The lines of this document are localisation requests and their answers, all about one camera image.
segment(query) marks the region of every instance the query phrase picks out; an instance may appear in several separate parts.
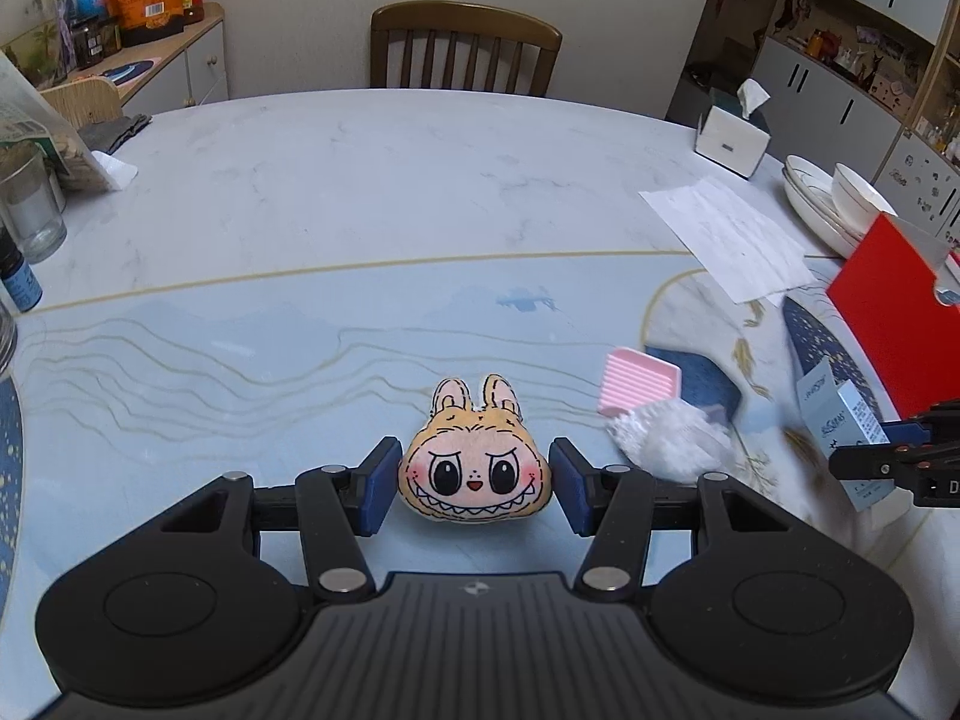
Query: blue gripper pad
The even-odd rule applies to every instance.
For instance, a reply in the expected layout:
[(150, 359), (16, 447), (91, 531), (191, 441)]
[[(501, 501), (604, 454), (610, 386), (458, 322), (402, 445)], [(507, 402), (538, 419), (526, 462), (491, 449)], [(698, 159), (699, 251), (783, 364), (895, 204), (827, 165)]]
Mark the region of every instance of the blue gripper pad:
[(380, 530), (397, 494), (397, 466), (402, 457), (400, 442), (392, 436), (386, 437), (373, 447), (373, 452), (353, 471), (354, 477), (365, 477), (360, 482), (364, 487), (357, 490), (362, 496), (358, 518), (360, 532), (357, 536), (372, 536)]
[(905, 443), (910, 446), (930, 443), (930, 431), (915, 422), (891, 422), (880, 427), (887, 434), (890, 443)]
[(571, 455), (563, 449), (563, 445), (554, 440), (550, 445), (547, 461), (550, 466), (550, 478), (553, 484), (553, 494), (560, 501), (560, 507), (570, 523), (570, 529), (577, 536), (593, 536), (594, 522), (592, 508), (587, 502), (587, 485), (584, 471), (595, 471), (584, 459), (583, 455), (573, 449), (573, 445), (565, 442), (572, 449)]

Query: gray cloth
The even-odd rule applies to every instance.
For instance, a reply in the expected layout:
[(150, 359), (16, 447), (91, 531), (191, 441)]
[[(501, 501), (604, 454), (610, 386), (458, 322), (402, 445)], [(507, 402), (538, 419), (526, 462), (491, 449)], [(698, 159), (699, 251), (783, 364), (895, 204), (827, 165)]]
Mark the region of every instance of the gray cloth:
[(80, 138), (86, 143), (90, 151), (102, 151), (106, 154), (112, 154), (117, 148), (123, 146), (130, 138), (133, 138), (137, 132), (150, 124), (150, 116), (146, 114), (137, 114), (132, 119), (128, 116), (121, 116), (112, 122), (100, 122), (99, 124), (85, 124), (80, 128)]

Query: marble table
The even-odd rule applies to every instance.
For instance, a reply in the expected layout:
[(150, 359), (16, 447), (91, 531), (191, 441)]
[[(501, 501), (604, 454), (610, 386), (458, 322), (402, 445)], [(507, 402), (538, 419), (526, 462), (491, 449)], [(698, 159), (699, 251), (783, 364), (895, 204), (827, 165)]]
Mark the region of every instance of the marble table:
[[(923, 610), (894, 693), (946, 716), (956, 659), (928, 668), (941, 613), (900, 570), (929, 512), (883, 532), (853, 515), (803, 438), (781, 312), (733, 305), (637, 192), (713, 176), (783, 226), (818, 278), (792, 298), (894, 418), (824, 297), (839, 264), (789, 208), (778, 162), (748, 182), (692, 147), (691, 130), (654, 119), (455, 92), (279, 95), (155, 117), (118, 153), (140, 168), (128, 189), (71, 200), (64, 246), (35, 269), (42, 303), (19, 319), (16, 392), (0, 391), (18, 399), (0, 425), (8, 467), (22, 467), (0, 488), (0, 717), (56, 695), (32, 637), (56, 576), (226, 470), (289, 484), (358, 463), (381, 436), (408, 442), (440, 378), (475, 388), (502, 373), (541, 451), (568, 436), (594, 464), (614, 461), (595, 413), (613, 346), (701, 355), (736, 385), (740, 477), (892, 570)], [(569, 576), (587, 550), (555, 502), (467, 531), (397, 502), (363, 546), (378, 581)], [(265, 535), (263, 557), (303, 581), (288, 536)], [(660, 533), (646, 580), (688, 556), (683, 533)]]

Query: box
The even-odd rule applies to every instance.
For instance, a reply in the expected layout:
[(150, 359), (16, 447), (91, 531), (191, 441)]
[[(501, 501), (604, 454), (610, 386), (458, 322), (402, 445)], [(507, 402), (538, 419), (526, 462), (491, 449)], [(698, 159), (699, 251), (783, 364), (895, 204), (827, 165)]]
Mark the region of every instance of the box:
[[(829, 357), (798, 381), (797, 399), (800, 416), (827, 459), (840, 446), (890, 443), (856, 384), (847, 381), (837, 386)], [(883, 500), (896, 486), (892, 479), (843, 480), (840, 484), (858, 512)]]
[(896, 73), (880, 68), (870, 87), (870, 96), (894, 116), (905, 117), (913, 105), (916, 87)]
[(770, 129), (760, 111), (743, 118), (740, 100), (710, 90), (710, 108), (700, 117), (695, 151), (728, 170), (750, 178), (770, 143)]

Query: wooden chair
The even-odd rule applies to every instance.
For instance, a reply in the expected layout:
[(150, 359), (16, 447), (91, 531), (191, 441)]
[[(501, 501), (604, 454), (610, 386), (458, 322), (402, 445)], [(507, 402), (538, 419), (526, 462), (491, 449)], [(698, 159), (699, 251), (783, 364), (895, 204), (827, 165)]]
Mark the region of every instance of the wooden chair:
[(486, 37), (493, 38), (493, 45), (483, 91), (493, 91), (500, 61), (500, 44), (502, 41), (508, 41), (514, 42), (515, 48), (510, 61), (510, 73), (507, 75), (506, 93), (512, 95), (517, 90), (517, 76), (520, 74), (523, 47), (530, 45), (539, 48), (539, 55), (536, 57), (536, 66), (534, 66), (530, 90), (527, 94), (538, 98), (546, 94), (553, 66), (557, 61), (557, 53), (560, 51), (560, 42), (563, 41), (563, 35), (548, 23), (498, 7), (443, 0), (418, 0), (384, 5), (373, 13), (370, 20), (370, 85), (374, 89), (383, 89), (387, 86), (387, 57), (390, 50), (391, 30), (402, 30), (406, 33), (400, 65), (400, 86), (403, 89), (410, 88), (414, 32), (426, 32), (421, 89), (429, 89), (430, 81), (433, 79), (433, 55), (437, 33), (448, 32), (450, 41), (446, 48), (446, 60), (443, 62), (443, 80), (440, 88), (452, 88), (453, 64), (456, 60), (458, 39), (461, 36), (469, 36), (470, 52), (467, 57), (467, 69), (464, 71), (463, 89), (473, 90), (480, 38)]
[(120, 93), (113, 81), (93, 76), (55, 86), (40, 95), (50, 103), (74, 129), (85, 124), (112, 122), (123, 116)]

